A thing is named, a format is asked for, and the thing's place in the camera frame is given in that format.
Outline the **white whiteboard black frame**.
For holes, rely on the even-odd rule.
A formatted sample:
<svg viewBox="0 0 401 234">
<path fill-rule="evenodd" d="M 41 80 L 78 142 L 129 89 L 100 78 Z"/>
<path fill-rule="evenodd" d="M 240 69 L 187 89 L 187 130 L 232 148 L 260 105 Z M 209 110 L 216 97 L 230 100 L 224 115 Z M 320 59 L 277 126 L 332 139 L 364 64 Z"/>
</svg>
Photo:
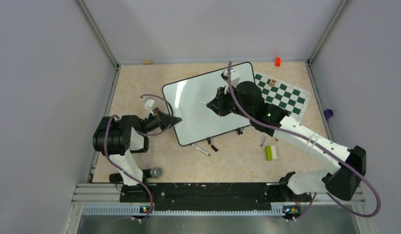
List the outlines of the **white whiteboard black frame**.
<svg viewBox="0 0 401 234">
<path fill-rule="evenodd" d="M 182 79 L 162 87 L 164 98 L 172 105 L 173 115 L 182 118 L 174 125 L 180 146 L 191 145 L 248 126 L 249 120 L 236 114 L 216 115 L 199 101 L 210 102 L 219 87 L 226 85 L 221 73 L 224 69 Z"/>
</svg>

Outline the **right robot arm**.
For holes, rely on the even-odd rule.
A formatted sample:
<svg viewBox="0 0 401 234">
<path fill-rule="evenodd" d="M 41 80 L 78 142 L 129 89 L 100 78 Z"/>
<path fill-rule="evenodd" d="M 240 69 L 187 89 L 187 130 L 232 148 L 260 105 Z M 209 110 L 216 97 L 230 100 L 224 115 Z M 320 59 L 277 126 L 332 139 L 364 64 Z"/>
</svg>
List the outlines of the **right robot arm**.
<svg viewBox="0 0 401 234">
<path fill-rule="evenodd" d="M 236 114 L 250 120 L 258 131 L 283 140 L 323 166 L 309 173 L 290 172 L 280 195 L 286 201 L 303 193 L 327 192 L 341 200 L 352 199 L 362 176 L 366 173 L 366 150 L 360 146 L 339 145 L 296 121 L 291 113 L 265 102 L 261 90 L 251 81 L 239 83 L 232 91 L 219 87 L 216 96 L 206 104 L 220 117 Z"/>
</svg>

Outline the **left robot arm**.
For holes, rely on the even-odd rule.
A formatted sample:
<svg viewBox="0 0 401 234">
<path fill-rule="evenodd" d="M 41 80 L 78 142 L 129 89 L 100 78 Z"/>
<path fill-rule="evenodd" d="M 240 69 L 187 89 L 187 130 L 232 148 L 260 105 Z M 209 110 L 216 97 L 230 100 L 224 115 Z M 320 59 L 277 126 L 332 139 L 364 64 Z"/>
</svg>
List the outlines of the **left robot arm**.
<svg viewBox="0 0 401 234">
<path fill-rule="evenodd" d="M 146 153 L 149 137 L 156 129 L 165 131 L 182 122 L 182 118 L 166 114 L 159 108 L 147 118 L 125 115 L 121 118 L 103 117 L 92 138 L 95 151 L 102 153 L 118 172 L 109 176 L 110 183 L 122 184 L 121 192 L 131 193 L 137 201 L 145 201 L 150 196 L 148 178 L 162 174 L 159 167 L 140 169 L 133 154 Z"/>
</svg>

